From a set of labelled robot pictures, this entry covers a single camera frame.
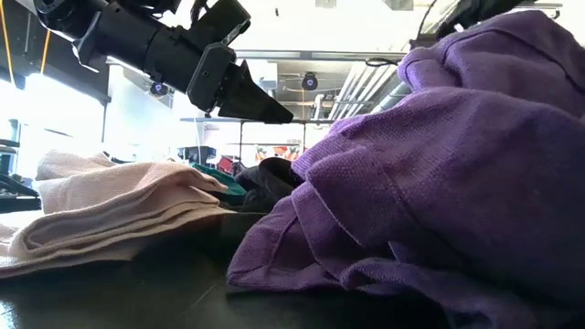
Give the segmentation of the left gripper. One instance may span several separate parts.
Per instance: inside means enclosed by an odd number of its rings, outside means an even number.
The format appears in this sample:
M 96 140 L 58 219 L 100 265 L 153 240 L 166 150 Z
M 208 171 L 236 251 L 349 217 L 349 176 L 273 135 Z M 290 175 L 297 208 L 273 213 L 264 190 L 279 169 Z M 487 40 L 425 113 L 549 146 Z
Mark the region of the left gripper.
M 202 111 L 219 107 L 218 116 L 265 123 L 290 123 L 293 114 L 260 88 L 246 61 L 214 38 L 210 30 L 162 27 L 144 58 L 152 81 L 179 90 Z

